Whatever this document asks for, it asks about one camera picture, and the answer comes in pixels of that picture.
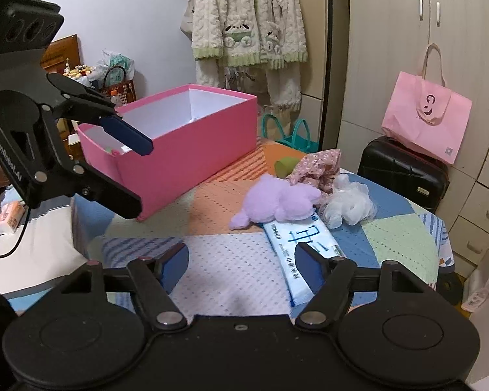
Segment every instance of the bed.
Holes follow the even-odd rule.
[[[157,256],[184,242],[190,263],[171,296],[188,318],[206,315],[290,313],[290,297],[278,260],[264,231],[252,226],[230,231],[230,218],[262,174],[274,173],[275,161],[303,154],[267,140],[255,151],[187,192],[144,222],[126,220],[96,203],[75,197],[76,243],[88,258],[121,267],[137,256]],[[454,270],[452,251],[441,219],[404,197],[352,173],[366,183],[378,206],[374,220],[333,230],[342,250],[360,266],[378,267],[398,260],[431,286],[439,268]],[[131,308],[128,295],[110,296]],[[354,305],[376,293],[358,293]]]
[[[19,201],[14,188],[2,204]],[[86,258],[74,248],[72,199],[57,197],[31,210],[24,237],[16,251],[0,259],[0,293],[16,311],[23,311],[43,296],[61,277],[81,266]],[[13,234],[0,234],[0,254],[16,244],[25,216]]]

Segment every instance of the pink shopping bag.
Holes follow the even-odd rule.
[[[429,52],[440,54],[442,85],[425,80]],[[382,130],[411,150],[455,163],[471,112],[471,100],[445,86],[442,55],[437,44],[425,51],[420,75],[400,72],[387,106]]]

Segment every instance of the pink floral cloth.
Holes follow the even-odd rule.
[[[333,180],[340,173],[340,150],[325,150],[306,154],[286,177],[290,184],[307,183],[331,194]]]

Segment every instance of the white fuzzy jacket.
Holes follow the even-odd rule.
[[[219,66],[283,69],[308,59],[299,0],[196,0],[192,49]]]

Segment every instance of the bedspread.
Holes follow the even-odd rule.
[[[125,266],[137,256],[156,256],[183,241],[189,267],[172,292],[188,318],[194,314],[267,315],[290,312],[289,295],[278,260],[264,231],[253,225],[230,231],[228,222],[259,176],[275,175],[282,157],[302,157],[283,145],[258,140],[255,151],[221,170],[144,222],[126,220],[97,203],[76,196],[73,221],[79,223],[81,252],[109,267]],[[444,223],[427,210],[371,181],[378,207],[375,219],[332,231],[345,255],[359,266],[379,267],[397,260],[434,286],[438,268],[454,270]],[[357,293],[354,304],[373,301],[376,293]],[[116,297],[130,307],[127,295]]]

